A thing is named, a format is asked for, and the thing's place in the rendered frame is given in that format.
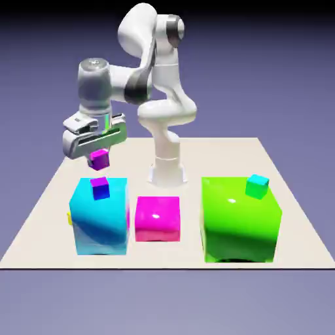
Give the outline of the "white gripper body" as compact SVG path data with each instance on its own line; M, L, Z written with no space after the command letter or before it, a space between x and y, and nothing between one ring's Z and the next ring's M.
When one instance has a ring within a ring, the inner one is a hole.
M63 133L63 153L70 159L89 156L99 149L109 150L111 146L125 141L127 138L126 124L112 125L102 132L91 132L75 135L65 130Z

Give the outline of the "small magenta cube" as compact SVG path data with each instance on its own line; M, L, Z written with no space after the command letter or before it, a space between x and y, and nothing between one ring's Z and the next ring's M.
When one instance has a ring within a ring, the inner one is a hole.
M107 149L99 149L91 152L88 165L96 171L109 167L109 151Z

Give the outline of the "small purple cube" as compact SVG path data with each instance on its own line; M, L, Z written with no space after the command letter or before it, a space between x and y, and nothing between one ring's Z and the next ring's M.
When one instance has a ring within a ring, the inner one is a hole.
M109 182L106 177L90 179L93 197L95 200L102 200L110 197Z

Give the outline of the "small cyan cube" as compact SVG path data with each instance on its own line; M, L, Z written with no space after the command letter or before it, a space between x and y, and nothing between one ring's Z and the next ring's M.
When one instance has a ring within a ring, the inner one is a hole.
M267 193L269 187L269 178L261 175L252 174L246 182L245 194L261 200Z

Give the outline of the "large cyan box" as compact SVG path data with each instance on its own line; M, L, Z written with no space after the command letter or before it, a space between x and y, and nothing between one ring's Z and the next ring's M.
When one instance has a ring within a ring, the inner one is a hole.
M94 198L91 178L81 178L69 209L78 255L125 255L130 233L128 180L108 178L109 196Z

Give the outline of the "large magenta box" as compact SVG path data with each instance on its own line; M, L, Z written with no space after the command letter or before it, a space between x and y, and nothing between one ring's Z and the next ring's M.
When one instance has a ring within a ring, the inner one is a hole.
M136 241L180 241L178 196L139 196L135 211Z

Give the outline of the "large green box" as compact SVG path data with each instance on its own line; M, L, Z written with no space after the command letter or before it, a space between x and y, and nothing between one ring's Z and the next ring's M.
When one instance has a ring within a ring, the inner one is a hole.
M249 177L202 177L200 232L206 262L272 262L282 210L270 186L245 194Z

